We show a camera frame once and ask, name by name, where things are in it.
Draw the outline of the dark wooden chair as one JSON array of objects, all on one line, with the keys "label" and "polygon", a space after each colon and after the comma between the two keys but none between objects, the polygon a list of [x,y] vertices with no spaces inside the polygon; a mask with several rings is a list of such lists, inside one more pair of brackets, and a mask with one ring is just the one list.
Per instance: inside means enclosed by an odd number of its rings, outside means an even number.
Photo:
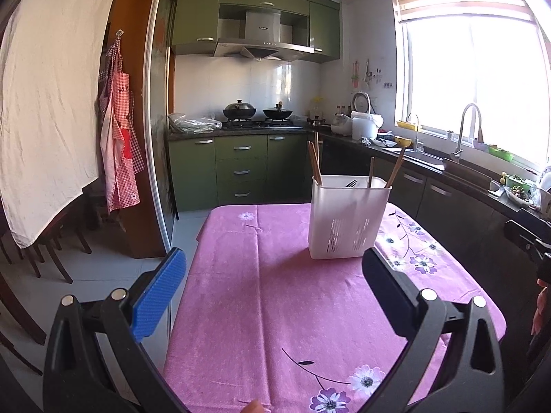
[{"label": "dark wooden chair", "polygon": [[63,276],[67,284],[73,283],[72,277],[64,267],[61,259],[57,255],[57,252],[63,250],[60,239],[62,238],[63,231],[66,229],[72,231],[76,235],[77,239],[80,241],[82,251],[85,254],[92,253],[92,248],[86,241],[81,228],[83,215],[83,203],[81,201],[74,201],[66,208],[63,208],[63,210],[58,213],[56,217],[54,217],[54,219],[46,226],[45,230],[39,235],[38,239],[31,246],[21,248],[17,245],[19,257],[21,259],[27,258],[29,260],[37,278],[41,277],[41,273],[34,259],[37,258],[40,263],[45,262],[45,258],[40,251],[40,246],[43,246],[47,250],[53,264],[57,267],[57,270]]}]

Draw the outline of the dark counter cabinets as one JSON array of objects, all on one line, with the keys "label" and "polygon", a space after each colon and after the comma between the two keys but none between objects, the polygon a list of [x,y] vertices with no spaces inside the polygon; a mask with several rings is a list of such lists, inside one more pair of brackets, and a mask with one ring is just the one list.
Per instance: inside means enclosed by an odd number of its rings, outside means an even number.
[{"label": "dark counter cabinets", "polygon": [[[329,134],[319,141],[326,175],[366,176],[374,156],[374,176],[387,180],[398,156]],[[384,228],[392,264],[434,284],[444,299],[481,292],[497,306],[505,392],[514,397],[530,373],[526,354],[541,290],[535,265],[503,234],[518,210],[495,192],[406,158],[388,200],[391,212],[401,215]]]}]

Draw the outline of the white plastic utensil holder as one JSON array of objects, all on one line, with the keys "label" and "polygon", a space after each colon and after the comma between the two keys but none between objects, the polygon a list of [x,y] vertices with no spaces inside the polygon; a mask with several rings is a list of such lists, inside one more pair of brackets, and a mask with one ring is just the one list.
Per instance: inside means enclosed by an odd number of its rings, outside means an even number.
[{"label": "white plastic utensil holder", "polygon": [[[355,188],[345,188],[352,180]],[[391,188],[374,176],[323,175],[312,186],[308,250],[316,260],[356,258],[374,245]]]}]

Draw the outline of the metal fork in holder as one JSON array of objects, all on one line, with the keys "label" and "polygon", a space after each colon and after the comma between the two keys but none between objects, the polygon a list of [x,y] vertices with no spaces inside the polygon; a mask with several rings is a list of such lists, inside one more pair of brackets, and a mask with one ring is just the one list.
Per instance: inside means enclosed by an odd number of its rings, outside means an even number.
[{"label": "metal fork in holder", "polygon": [[358,180],[352,180],[349,183],[345,185],[345,188],[355,188],[355,186],[358,184]]}]

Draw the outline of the yellow cup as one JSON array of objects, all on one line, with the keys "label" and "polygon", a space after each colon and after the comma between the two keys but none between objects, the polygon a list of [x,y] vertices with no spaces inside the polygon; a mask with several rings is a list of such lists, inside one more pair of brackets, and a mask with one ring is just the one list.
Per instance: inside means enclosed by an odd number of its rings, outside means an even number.
[{"label": "yellow cup", "polygon": [[412,139],[404,138],[404,137],[400,137],[400,136],[395,136],[394,137],[394,142],[396,143],[397,146],[399,146],[401,148],[408,148],[408,147],[412,146],[412,144],[413,144]]}]

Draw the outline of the wooden chopstick in holder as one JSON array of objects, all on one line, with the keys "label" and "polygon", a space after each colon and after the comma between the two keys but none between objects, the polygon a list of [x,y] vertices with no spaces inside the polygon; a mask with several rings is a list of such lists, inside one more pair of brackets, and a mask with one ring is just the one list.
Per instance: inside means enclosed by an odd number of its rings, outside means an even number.
[{"label": "wooden chopstick in holder", "polygon": [[309,153],[309,159],[312,167],[314,181],[318,186],[321,186],[322,178],[321,178],[321,173],[319,168],[318,154],[316,153],[316,146],[311,141],[308,141],[307,145],[308,145],[308,153]]},{"label": "wooden chopstick in holder", "polygon": [[317,166],[318,166],[318,172],[319,172],[319,174],[321,174],[321,172],[320,172],[320,152],[319,152],[319,132],[315,131],[314,135],[315,135],[316,163],[317,163]]}]

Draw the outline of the white rice cooker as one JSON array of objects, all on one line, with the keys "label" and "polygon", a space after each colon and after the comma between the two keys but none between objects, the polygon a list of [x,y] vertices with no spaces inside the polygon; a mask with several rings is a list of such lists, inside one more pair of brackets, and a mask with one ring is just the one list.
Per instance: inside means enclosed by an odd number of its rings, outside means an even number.
[{"label": "white rice cooker", "polygon": [[367,92],[356,92],[352,97],[352,139],[373,140],[383,126],[384,118],[375,114],[371,97]]}]

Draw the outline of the plastic bag on counter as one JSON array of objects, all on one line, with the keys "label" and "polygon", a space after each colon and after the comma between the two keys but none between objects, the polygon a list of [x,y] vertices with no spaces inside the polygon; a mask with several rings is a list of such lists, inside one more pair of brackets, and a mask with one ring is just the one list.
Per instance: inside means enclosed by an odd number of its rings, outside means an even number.
[{"label": "plastic bag on counter", "polygon": [[222,128],[222,122],[212,117],[188,117],[183,113],[168,116],[169,126],[175,133],[214,133]]}]

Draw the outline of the gas stove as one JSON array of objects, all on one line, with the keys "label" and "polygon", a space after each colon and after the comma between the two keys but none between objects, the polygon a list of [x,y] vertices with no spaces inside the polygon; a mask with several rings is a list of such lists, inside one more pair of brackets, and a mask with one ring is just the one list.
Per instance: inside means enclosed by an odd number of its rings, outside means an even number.
[{"label": "gas stove", "polygon": [[288,119],[236,119],[222,123],[223,130],[302,130]]}]

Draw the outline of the sliding glass door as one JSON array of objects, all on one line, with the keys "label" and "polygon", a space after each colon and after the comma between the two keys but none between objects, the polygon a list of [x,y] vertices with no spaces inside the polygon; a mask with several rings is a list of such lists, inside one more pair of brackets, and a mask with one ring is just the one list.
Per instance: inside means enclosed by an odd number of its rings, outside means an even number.
[{"label": "sliding glass door", "polygon": [[143,131],[147,175],[162,250],[171,248],[175,222],[167,136],[169,130],[170,34],[175,0],[151,0],[143,70]]}]

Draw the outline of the black open wok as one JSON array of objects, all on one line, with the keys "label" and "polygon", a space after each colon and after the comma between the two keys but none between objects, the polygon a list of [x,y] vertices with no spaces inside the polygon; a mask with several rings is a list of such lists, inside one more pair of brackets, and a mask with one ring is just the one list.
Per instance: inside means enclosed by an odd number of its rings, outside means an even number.
[{"label": "black open wok", "polygon": [[272,120],[285,120],[290,117],[292,111],[284,108],[282,102],[278,102],[274,107],[264,109],[263,114]]}]

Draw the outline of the white hanging cloth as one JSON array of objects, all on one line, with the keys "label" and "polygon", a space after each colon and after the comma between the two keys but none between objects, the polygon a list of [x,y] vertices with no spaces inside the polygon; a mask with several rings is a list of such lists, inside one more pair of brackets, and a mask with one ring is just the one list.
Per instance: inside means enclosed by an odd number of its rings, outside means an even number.
[{"label": "white hanging cloth", "polygon": [[21,0],[1,44],[1,202],[31,246],[99,176],[95,104],[113,0]]}]

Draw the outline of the window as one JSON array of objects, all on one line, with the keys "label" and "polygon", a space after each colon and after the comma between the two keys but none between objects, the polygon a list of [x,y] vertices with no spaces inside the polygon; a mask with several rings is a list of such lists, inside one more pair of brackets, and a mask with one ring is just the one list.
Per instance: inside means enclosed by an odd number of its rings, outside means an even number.
[{"label": "window", "polygon": [[429,133],[550,159],[549,43],[525,0],[391,0],[395,117]]}]

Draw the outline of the steel range hood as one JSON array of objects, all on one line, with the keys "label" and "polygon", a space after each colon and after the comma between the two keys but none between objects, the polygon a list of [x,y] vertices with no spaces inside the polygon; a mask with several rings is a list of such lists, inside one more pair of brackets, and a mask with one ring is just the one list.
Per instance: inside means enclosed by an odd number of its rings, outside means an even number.
[{"label": "steel range hood", "polygon": [[215,57],[293,62],[314,53],[307,15],[238,5],[219,7]]}]

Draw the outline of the green upper cabinets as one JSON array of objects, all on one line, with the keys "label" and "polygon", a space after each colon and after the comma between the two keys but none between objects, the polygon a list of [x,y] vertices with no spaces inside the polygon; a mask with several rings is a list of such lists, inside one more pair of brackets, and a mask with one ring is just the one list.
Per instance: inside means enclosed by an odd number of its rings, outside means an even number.
[{"label": "green upper cabinets", "polygon": [[171,49],[254,60],[325,63],[341,55],[333,0],[177,0]]}]

